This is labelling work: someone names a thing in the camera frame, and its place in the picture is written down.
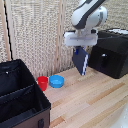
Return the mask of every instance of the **light wood floor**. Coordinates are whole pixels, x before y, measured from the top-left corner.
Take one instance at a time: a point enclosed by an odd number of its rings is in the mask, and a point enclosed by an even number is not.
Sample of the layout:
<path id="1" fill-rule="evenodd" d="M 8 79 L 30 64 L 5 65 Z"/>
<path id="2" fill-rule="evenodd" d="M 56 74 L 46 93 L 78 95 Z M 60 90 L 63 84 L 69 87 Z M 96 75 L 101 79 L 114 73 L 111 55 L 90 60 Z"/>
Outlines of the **light wood floor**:
<path id="1" fill-rule="evenodd" d="M 59 75 L 63 87 L 44 92 L 52 103 L 50 128 L 110 128 L 128 102 L 128 75 L 116 80 L 91 68 L 85 76 L 76 68 Z"/>

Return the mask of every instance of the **red cup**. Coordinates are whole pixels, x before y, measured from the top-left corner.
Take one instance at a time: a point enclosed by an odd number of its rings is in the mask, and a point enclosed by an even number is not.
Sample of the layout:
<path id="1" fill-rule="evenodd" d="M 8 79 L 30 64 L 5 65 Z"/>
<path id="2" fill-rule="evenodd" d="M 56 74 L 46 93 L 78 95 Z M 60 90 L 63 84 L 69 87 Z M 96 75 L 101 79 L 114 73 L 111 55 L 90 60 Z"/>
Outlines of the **red cup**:
<path id="1" fill-rule="evenodd" d="M 42 91 L 45 91 L 47 89 L 48 84 L 48 78 L 45 76 L 40 76 L 37 78 L 38 85 L 40 86 Z"/>

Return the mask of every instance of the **bin handle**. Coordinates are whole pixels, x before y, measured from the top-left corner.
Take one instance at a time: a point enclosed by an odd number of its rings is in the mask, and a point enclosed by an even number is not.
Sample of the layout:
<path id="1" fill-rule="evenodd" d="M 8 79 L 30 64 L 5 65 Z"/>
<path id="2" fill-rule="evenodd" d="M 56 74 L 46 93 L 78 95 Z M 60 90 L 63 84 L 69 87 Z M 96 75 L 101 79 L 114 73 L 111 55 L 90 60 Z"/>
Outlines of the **bin handle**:
<path id="1" fill-rule="evenodd" d="M 38 121 L 38 128 L 43 128 L 44 127 L 44 119 L 41 119 Z"/>

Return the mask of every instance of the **black plastic bin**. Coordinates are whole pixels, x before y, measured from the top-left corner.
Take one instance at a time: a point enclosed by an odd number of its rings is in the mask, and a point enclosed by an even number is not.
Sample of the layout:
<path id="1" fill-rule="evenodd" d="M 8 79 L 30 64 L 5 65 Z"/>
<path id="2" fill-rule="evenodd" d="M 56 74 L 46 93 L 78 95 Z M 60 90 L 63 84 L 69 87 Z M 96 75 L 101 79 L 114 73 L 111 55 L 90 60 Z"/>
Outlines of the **black plastic bin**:
<path id="1" fill-rule="evenodd" d="M 88 66 L 112 78 L 128 73 L 128 35 L 100 31 L 98 43 L 93 47 Z"/>
<path id="2" fill-rule="evenodd" d="M 23 61 L 0 63 L 0 128 L 49 128 L 50 109 Z"/>

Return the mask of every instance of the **blue plastic bowl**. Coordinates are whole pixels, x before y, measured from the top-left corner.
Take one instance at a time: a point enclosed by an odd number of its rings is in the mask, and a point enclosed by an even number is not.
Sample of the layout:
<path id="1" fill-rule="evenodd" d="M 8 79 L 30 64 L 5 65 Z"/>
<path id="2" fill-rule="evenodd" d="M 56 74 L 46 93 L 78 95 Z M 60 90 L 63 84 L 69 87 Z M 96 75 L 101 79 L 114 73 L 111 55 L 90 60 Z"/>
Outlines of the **blue plastic bowl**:
<path id="1" fill-rule="evenodd" d="M 64 78 L 59 75 L 53 75 L 49 77 L 49 84 L 53 88 L 61 88 L 64 84 Z"/>

